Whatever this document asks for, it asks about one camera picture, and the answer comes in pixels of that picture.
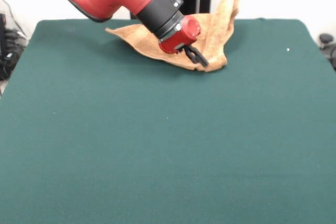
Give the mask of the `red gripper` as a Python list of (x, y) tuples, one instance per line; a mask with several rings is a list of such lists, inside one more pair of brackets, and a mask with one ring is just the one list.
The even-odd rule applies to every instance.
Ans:
[(175, 54), (184, 46), (184, 52), (192, 63), (200, 63), (203, 67), (208, 66), (207, 59), (195, 47), (191, 46), (197, 41), (201, 33), (198, 20), (191, 16), (184, 16), (167, 35), (159, 39), (159, 47), (167, 54)]

